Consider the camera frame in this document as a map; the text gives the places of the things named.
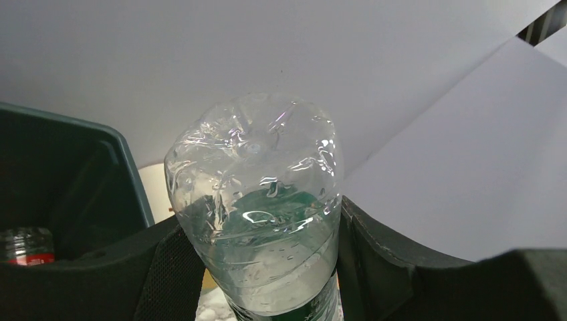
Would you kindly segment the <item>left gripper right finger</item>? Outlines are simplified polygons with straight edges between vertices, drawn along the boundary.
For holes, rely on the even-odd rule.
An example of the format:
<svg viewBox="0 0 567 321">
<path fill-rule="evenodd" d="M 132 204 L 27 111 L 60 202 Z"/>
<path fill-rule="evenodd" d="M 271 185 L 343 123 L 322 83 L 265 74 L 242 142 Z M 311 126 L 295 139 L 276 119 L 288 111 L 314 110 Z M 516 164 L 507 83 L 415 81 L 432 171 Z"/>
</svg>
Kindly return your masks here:
<svg viewBox="0 0 567 321">
<path fill-rule="evenodd" d="M 338 280 L 346 320 L 565 320 L 566 250 L 478 262 L 428 248 L 343 198 Z"/>
</svg>

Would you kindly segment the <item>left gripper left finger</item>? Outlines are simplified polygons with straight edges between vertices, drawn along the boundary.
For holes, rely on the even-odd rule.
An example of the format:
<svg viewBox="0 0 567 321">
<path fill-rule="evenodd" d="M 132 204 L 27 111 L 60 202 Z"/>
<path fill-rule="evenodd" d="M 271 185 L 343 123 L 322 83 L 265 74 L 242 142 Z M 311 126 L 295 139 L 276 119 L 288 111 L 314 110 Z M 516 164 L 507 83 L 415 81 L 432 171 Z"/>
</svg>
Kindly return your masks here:
<svg viewBox="0 0 567 321">
<path fill-rule="evenodd" d="M 75 260 L 1 265 L 2 320 L 194 320 L 205 267 L 171 217 Z"/>
</svg>

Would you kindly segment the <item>red label clear bottle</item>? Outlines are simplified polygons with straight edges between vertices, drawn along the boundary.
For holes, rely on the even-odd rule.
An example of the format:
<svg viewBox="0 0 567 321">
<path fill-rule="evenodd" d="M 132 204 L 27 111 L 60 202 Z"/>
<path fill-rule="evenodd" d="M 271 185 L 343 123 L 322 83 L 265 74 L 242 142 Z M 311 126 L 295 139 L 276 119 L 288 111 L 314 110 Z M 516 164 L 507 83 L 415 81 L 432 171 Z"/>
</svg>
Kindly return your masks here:
<svg viewBox="0 0 567 321">
<path fill-rule="evenodd" d="M 19 227 L 1 232 L 1 263 L 41 265 L 55 261 L 53 235 L 44 227 Z"/>
</svg>

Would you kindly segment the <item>dark green label bottle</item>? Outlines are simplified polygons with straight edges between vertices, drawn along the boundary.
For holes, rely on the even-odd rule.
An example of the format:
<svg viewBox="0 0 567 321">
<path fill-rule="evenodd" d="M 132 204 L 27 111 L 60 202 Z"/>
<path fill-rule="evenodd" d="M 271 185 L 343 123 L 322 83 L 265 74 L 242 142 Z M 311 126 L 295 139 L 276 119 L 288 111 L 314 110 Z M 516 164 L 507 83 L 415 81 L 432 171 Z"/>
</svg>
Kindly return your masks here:
<svg viewBox="0 0 567 321">
<path fill-rule="evenodd" d="M 212 105 L 164 159 L 171 206 L 238 320 L 337 320 L 342 151 L 285 94 Z"/>
</svg>

